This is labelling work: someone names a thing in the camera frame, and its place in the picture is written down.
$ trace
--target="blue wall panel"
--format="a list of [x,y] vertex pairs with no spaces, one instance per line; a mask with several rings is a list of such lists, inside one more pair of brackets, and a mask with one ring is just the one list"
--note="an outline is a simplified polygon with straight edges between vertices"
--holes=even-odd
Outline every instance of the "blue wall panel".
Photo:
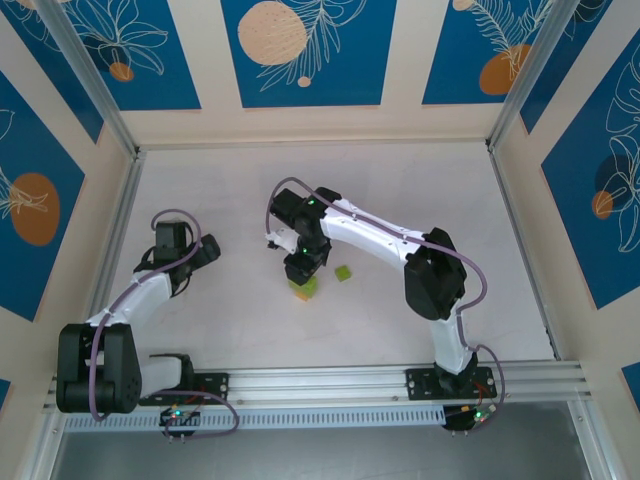
[[166,0],[62,5],[121,110],[200,109]]
[[222,0],[245,108],[379,105],[395,0]]
[[531,133],[556,90],[598,26],[611,0],[582,0],[527,97],[520,116]]
[[551,4],[451,0],[422,103],[502,102]]
[[80,81],[51,38],[37,12],[18,0],[0,0],[4,13],[31,55],[40,64],[93,142],[98,141],[103,120]]
[[640,31],[542,164],[598,308],[640,286]]
[[35,318],[83,180],[0,73],[0,307]]

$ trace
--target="green cube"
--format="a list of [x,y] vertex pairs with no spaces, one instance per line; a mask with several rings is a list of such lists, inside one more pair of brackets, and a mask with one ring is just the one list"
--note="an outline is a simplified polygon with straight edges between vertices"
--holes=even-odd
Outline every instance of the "green cube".
[[340,282],[344,282],[345,280],[349,280],[351,278],[351,270],[346,265],[342,265],[341,267],[336,268],[336,278]]
[[300,293],[300,294],[306,296],[307,298],[311,298],[311,297],[313,297],[313,294],[316,293],[316,290],[318,290],[318,279],[314,275],[313,277],[311,277],[309,279],[309,281],[307,283],[305,283],[302,286],[301,285],[297,285],[296,283],[294,283],[291,280],[289,280],[289,286],[291,287],[291,289],[294,292]]

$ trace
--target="purple cable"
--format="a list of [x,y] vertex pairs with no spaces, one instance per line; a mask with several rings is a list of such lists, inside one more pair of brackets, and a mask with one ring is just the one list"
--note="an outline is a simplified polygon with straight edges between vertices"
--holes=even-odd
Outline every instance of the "purple cable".
[[467,343],[467,340],[464,338],[464,325],[462,323],[462,312],[467,310],[467,309],[469,309],[469,308],[471,308],[471,307],[475,307],[482,300],[484,300],[484,298],[487,296],[487,287],[488,287],[488,285],[487,285],[487,277],[484,275],[484,272],[480,269],[480,267],[478,265],[476,265],[476,263],[473,260],[471,260],[470,258],[462,255],[461,253],[456,252],[455,250],[452,250],[452,249],[447,248],[447,247],[443,247],[443,246],[435,244],[435,243],[426,242],[423,239],[413,238],[413,237],[406,237],[402,233],[396,232],[392,228],[389,228],[386,225],[383,225],[383,224],[375,221],[372,218],[369,218],[369,217],[366,217],[366,216],[362,216],[362,215],[358,215],[358,214],[354,214],[354,212],[350,212],[346,208],[342,208],[339,205],[335,205],[335,204],[331,203],[329,200],[327,200],[326,198],[324,198],[322,195],[317,194],[309,185],[307,185],[302,180],[300,180],[299,178],[296,178],[296,177],[287,177],[287,178],[281,180],[275,186],[275,188],[273,189],[273,192],[271,192],[271,197],[269,198],[269,202],[267,204],[267,213],[266,213],[266,217],[265,217],[265,227],[266,227],[267,233],[271,233],[271,226],[270,226],[269,220],[271,218],[271,205],[273,205],[273,199],[275,198],[275,196],[278,193],[278,191],[280,190],[280,188],[285,183],[289,183],[289,182],[297,183],[302,188],[304,188],[310,195],[312,195],[313,197],[318,199],[320,202],[324,203],[327,207],[333,208],[334,210],[342,213],[343,215],[347,215],[349,217],[355,218],[356,220],[360,220],[360,221],[362,221],[364,223],[368,223],[369,225],[372,225],[372,226],[382,230],[383,232],[388,233],[389,235],[391,235],[393,237],[402,239],[405,242],[414,243],[416,245],[422,245],[423,247],[430,248],[432,250],[437,250],[439,252],[446,253],[447,255],[451,255],[452,257],[457,258],[458,260],[460,260],[460,261],[466,263],[467,265],[469,265],[476,272],[476,274],[480,278],[480,283],[482,285],[481,286],[481,290],[480,290],[480,294],[476,298],[471,300],[470,302],[467,302],[464,305],[460,305],[456,309],[456,322],[457,322],[457,325],[458,325],[458,335],[460,337],[460,342],[462,343],[462,345],[465,348],[468,348],[472,352],[478,352],[481,349],[482,350],[486,350],[487,352],[489,352],[489,355],[491,355],[491,357],[493,358],[493,360],[494,360],[494,362],[496,364],[496,368],[498,369],[498,374],[500,375],[500,385],[502,387],[502,390],[500,392],[500,400],[498,401],[498,407],[501,407],[502,404],[504,403],[506,392],[505,392],[504,371],[502,370],[502,365],[500,365],[500,362],[498,361],[498,357],[493,352],[493,350],[491,350],[486,345],[478,344],[475,347],[472,347]]
[[[233,415],[233,427],[231,427],[229,430],[225,430],[223,432],[205,433],[202,435],[196,435],[194,437],[182,437],[183,441],[184,440],[202,440],[203,438],[224,437],[225,435],[231,435],[232,433],[234,433],[240,426],[240,416],[238,415],[238,412],[236,411],[236,409],[233,408],[233,406],[231,406],[231,404],[227,402],[224,398],[219,397],[218,395],[215,395],[213,393],[198,392],[198,391],[192,392],[188,390],[160,390],[159,392],[154,393],[154,395],[178,395],[181,397],[197,396],[197,397],[204,397],[204,398],[212,398],[213,400],[216,400],[220,402],[222,405],[224,405],[225,407],[227,407],[231,412],[231,415]],[[169,427],[171,426],[172,423],[173,423],[173,419],[170,419],[164,427],[164,432],[162,432],[163,435],[167,438],[171,438],[169,435]]]
[[178,208],[169,208],[167,210],[162,210],[161,212],[156,213],[156,215],[151,219],[151,230],[155,231],[156,221],[160,216],[166,213],[179,213],[181,215],[184,215],[185,217],[187,217],[189,220],[193,222],[194,226],[196,227],[195,244],[191,249],[191,251],[180,260],[177,260],[173,263],[170,263],[169,265],[165,265],[164,267],[160,267],[157,270],[149,272],[148,274],[140,278],[138,282],[132,283],[131,285],[129,285],[129,287],[124,292],[122,292],[120,296],[118,296],[118,298],[115,299],[115,301],[111,304],[111,306],[107,310],[107,313],[105,313],[104,316],[102,317],[102,320],[100,320],[100,323],[98,324],[98,328],[96,328],[96,333],[93,335],[93,345],[91,345],[91,363],[89,364],[89,411],[91,412],[91,416],[96,422],[101,422],[109,416],[108,414],[100,416],[100,414],[98,413],[98,407],[96,405],[96,373],[98,368],[97,366],[98,349],[100,344],[100,337],[102,337],[102,331],[104,330],[105,325],[109,321],[109,317],[113,315],[112,312],[114,312],[118,308],[118,306],[120,306],[120,304],[131,294],[131,292],[133,292],[141,284],[149,280],[151,277],[154,277],[160,273],[166,272],[167,270],[170,270],[174,267],[177,267],[189,261],[189,259],[193,257],[198,251],[198,249],[200,248],[200,240],[202,239],[202,230],[200,229],[200,224],[194,218],[193,215],[191,215],[189,212],[185,212],[184,210],[180,210]]

